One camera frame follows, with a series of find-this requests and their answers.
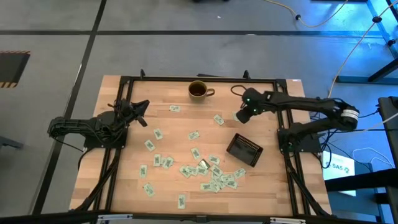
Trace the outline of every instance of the black container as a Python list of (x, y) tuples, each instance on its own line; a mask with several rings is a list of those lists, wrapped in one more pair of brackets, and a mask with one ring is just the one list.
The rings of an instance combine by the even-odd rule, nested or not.
[(236, 133), (226, 151), (247, 165), (254, 167), (260, 158), (262, 147)]

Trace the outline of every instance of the gray floor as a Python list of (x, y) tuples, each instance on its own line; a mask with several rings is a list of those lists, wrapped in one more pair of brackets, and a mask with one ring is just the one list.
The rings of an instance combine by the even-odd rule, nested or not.
[[(324, 20), (339, 4), (309, 0), (280, 0), (300, 12), (309, 24)], [(381, 12), (384, 0), (372, 0)], [(62, 1), (0, 0), (1, 29), (90, 30), (99, 0)], [(348, 4), (329, 23), (315, 30), (366, 30), (371, 14), (365, 4)], [(395, 36), (396, 22), (387, 12), (383, 22)], [(108, 0), (100, 30), (309, 30), (290, 13), (261, 0)], [(0, 135), (23, 142), (23, 150), (4, 147), (0, 151), (0, 216), (29, 213), (52, 141), (49, 121), (63, 113), (72, 89), (87, 36), (0, 35), (0, 50), (31, 50), (32, 56), (17, 88), (0, 89)], [(326, 97), (331, 79), (357, 43), (358, 38), (294, 36), (97, 36), (88, 62), (73, 118), (92, 116), (103, 75), (146, 74), (194, 76), (208, 73), (240, 77), (249, 70), (258, 78), (298, 78), (309, 97)], [(369, 76), (392, 60), (385, 41), (366, 38), (349, 59), (342, 74)], [(376, 110), (381, 96), (396, 95), (398, 87), (337, 84), (334, 97), (355, 105), (362, 114)], [(378, 115), (364, 118), (358, 128), (380, 122)], [(81, 146), (79, 136), (66, 142)], [(347, 153), (373, 147), (390, 160), (383, 132), (340, 134), (332, 139)], [(49, 190), (44, 212), (68, 209), (80, 153), (65, 146)], [(369, 162), (376, 154), (359, 152), (359, 161)], [(376, 170), (388, 169), (375, 161)]]

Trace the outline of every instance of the wooden table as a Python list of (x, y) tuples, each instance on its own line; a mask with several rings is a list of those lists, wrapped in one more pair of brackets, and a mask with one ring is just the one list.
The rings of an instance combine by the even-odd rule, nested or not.
[[(104, 76), (94, 116), (109, 110), (108, 103), (116, 99), (120, 76)], [(209, 214), (209, 215), (292, 215), (289, 188), (284, 159), (279, 152), (276, 130), (278, 119), (271, 112), (253, 116), (242, 124), (233, 119), (232, 112), (237, 112), (241, 98), (233, 95), (230, 88), (238, 83), (207, 83), (216, 93), (201, 104), (194, 104), (188, 97), (189, 82), (155, 82), (135, 81), (132, 89), (132, 100), (138, 102), (150, 100), (145, 119), (148, 127), (131, 123), (127, 144), (122, 150), (119, 170), (114, 189), (111, 210), (128, 213), (166, 213), (166, 214)], [(304, 96), (300, 80), (287, 80), (289, 94)], [(258, 91), (270, 90), (271, 84), (243, 83)], [(169, 111), (170, 105), (180, 105), (181, 112)], [(294, 111), (295, 122), (309, 121), (308, 112)], [(221, 115), (225, 124), (220, 126), (214, 115)], [(153, 130), (160, 128), (164, 138), (157, 141)], [(198, 130), (200, 137), (188, 140), (188, 133)], [(264, 148), (255, 167), (248, 166), (226, 152), (228, 144), (235, 133), (242, 134)], [(156, 149), (149, 152), (144, 141), (150, 139)], [(186, 179), (180, 172), (182, 165), (196, 166), (190, 149), (198, 147), (201, 156), (208, 161), (210, 154), (221, 159), (220, 168), (230, 174), (243, 167), (247, 174), (238, 179), (238, 189), (225, 187), (220, 192), (203, 192), (201, 182), (210, 180), (207, 176)], [(154, 154), (171, 156), (174, 165), (165, 170), (154, 167)], [(104, 149), (94, 149), (81, 162), (81, 167), (73, 191), (71, 208), (79, 206), (93, 190), (100, 175)], [(328, 196), (322, 177), (322, 169), (311, 154), (301, 153), (305, 183), (323, 209), (330, 212)], [(140, 179), (139, 167), (148, 165), (147, 177)], [(155, 195), (148, 197), (143, 186), (150, 183)], [(106, 187), (101, 199), (104, 207)], [(296, 195), (299, 210), (302, 212), (302, 201), (299, 189)], [(179, 194), (187, 196), (185, 210), (177, 209)]]

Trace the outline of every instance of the mug handle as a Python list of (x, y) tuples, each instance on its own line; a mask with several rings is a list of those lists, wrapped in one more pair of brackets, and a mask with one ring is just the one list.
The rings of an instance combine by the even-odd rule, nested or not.
[(216, 90), (209, 88), (209, 89), (207, 89), (206, 93), (207, 93), (206, 96), (213, 96), (216, 93)]

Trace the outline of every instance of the coffee mug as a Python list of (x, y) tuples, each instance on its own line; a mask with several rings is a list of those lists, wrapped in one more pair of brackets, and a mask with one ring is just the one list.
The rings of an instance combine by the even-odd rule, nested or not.
[(213, 96), (216, 92), (212, 88), (207, 88), (202, 81), (193, 81), (188, 87), (189, 97), (194, 101), (203, 101), (207, 96)]

